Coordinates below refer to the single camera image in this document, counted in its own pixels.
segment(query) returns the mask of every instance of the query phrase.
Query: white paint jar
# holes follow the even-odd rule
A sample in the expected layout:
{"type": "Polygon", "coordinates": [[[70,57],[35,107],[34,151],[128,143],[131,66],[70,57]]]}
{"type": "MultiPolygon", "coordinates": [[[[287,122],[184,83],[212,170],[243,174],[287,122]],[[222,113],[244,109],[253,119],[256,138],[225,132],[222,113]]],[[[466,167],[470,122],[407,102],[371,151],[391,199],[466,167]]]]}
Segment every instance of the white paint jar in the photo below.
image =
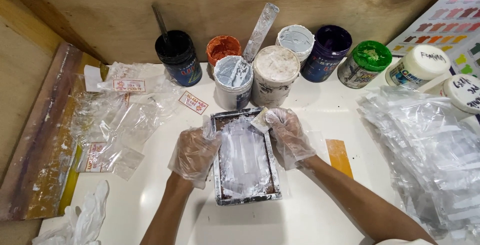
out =
{"type": "Polygon", "coordinates": [[[230,55],[220,59],[214,67],[213,77],[215,96],[220,107],[234,111],[247,106],[254,72],[243,57],[230,55]]]}
{"type": "Polygon", "coordinates": [[[297,55],[282,46],[268,46],[258,52],[252,66],[253,101],[267,108],[282,105],[300,72],[297,55]]]}
{"type": "Polygon", "coordinates": [[[423,85],[450,69],[450,59],[441,49],[430,45],[418,45],[387,68],[385,78],[391,86],[409,81],[423,85]]]}
{"type": "Polygon", "coordinates": [[[453,75],[425,93],[450,98],[452,113],[459,121],[480,113],[480,79],[474,76],[453,75]]]}
{"type": "Polygon", "coordinates": [[[315,37],[301,25],[290,25],[280,30],[275,45],[284,46],[295,52],[300,63],[305,61],[314,48],[315,37]]]}

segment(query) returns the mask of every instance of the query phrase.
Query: green paint jar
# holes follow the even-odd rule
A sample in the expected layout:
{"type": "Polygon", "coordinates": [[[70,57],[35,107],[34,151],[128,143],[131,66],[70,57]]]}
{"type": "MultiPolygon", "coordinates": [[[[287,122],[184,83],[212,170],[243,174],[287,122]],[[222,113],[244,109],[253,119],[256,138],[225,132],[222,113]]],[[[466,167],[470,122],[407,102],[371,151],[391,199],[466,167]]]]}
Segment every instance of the green paint jar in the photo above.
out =
{"type": "Polygon", "coordinates": [[[392,62],[392,53],[380,42],[360,42],[338,66],[338,79],[345,86],[360,89],[385,70],[392,62]]]}

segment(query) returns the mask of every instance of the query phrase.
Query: hand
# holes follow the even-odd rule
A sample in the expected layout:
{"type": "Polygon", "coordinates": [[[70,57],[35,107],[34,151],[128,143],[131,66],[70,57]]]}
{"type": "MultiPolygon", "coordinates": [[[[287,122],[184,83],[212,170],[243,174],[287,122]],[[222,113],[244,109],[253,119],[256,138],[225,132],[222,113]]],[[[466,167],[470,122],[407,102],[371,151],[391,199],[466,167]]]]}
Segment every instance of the hand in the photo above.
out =
{"type": "Polygon", "coordinates": [[[265,120],[272,126],[272,136],[285,162],[285,170],[296,168],[298,161],[316,155],[297,115],[291,109],[272,108],[265,113],[265,120]]]}
{"type": "Polygon", "coordinates": [[[208,170],[222,143],[220,132],[213,137],[206,136],[208,134],[209,126],[182,131],[168,164],[170,170],[199,189],[205,188],[208,170]]]}

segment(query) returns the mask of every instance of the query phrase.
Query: white work surface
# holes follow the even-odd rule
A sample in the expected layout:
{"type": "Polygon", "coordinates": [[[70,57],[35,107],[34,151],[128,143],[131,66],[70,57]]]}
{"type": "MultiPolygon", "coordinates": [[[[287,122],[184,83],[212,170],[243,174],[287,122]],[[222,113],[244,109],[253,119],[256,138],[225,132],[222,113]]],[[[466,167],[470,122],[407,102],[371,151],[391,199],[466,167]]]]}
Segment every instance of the white work surface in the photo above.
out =
{"type": "MultiPolygon", "coordinates": [[[[201,81],[185,90],[208,104],[204,114],[225,112],[214,100],[215,83],[207,74],[207,64],[201,66],[201,81]]],[[[382,73],[366,88],[384,84],[382,73]]],[[[344,141],[354,179],[398,205],[399,197],[390,186],[387,163],[357,113],[356,99],[365,92],[341,84],[336,71],[322,83],[309,82],[300,76],[282,107],[297,113],[304,130],[321,131],[325,139],[344,141]]],[[[167,164],[178,135],[201,125],[202,117],[185,107],[147,141],[143,149],[145,159],[128,182],[111,173],[80,174],[73,206],[81,206],[84,195],[93,191],[99,180],[106,179],[110,185],[106,218],[98,237],[102,245],[140,243],[162,199],[171,173],[167,164]]],[[[317,181],[297,169],[288,172],[280,166],[277,169],[283,199],[234,206],[215,205],[210,173],[205,189],[194,189],[188,199],[176,244],[371,244],[317,181]]],[[[61,217],[46,219],[40,233],[62,223],[61,217]]]]}

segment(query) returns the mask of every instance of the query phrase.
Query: paint jar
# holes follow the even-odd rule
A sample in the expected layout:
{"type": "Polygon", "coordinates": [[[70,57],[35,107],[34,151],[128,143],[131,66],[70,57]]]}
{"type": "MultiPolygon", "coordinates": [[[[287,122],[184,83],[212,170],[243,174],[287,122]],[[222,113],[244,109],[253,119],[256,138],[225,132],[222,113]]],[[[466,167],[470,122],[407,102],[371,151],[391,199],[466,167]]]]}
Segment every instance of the paint jar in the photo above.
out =
{"type": "Polygon", "coordinates": [[[202,69],[190,36],[183,31],[172,30],[168,31],[168,39],[171,46],[165,44],[162,36],[156,40],[155,51],[158,58],[180,85],[195,85],[202,78],[202,69]]]}
{"type": "Polygon", "coordinates": [[[315,34],[313,49],[302,66],[302,76],[311,82],[323,82],[332,74],[352,46],[351,35],[342,27],[327,25],[315,34]]]}
{"type": "Polygon", "coordinates": [[[216,63],[223,57],[229,55],[242,55],[240,42],[231,36],[214,37],[207,45],[208,71],[213,77],[216,63]]]}
{"type": "Polygon", "coordinates": [[[284,27],[278,33],[275,45],[284,46],[292,50],[302,64],[312,52],[315,37],[307,28],[301,25],[290,25],[284,27]]]}
{"type": "Polygon", "coordinates": [[[233,111],[247,106],[254,72],[243,57],[230,55],[220,59],[213,69],[213,77],[220,107],[233,111]]]}
{"type": "Polygon", "coordinates": [[[474,76],[453,75],[425,93],[450,98],[452,113],[459,121],[480,113],[480,79],[474,76]]]}
{"type": "Polygon", "coordinates": [[[360,89],[385,70],[392,62],[392,53],[373,40],[360,42],[338,66],[338,79],[345,86],[360,89]]]}
{"type": "Polygon", "coordinates": [[[424,85],[450,69],[450,59],[441,49],[430,45],[417,45],[396,64],[387,68],[385,78],[389,85],[402,85],[409,81],[424,85]]]}
{"type": "Polygon", "coordinates": [[[299,75],[297,55],[282,46],[268,46],[253,60],[251,95],[258,106],[279,107],[289,95],[291,84],[299,75]]]}

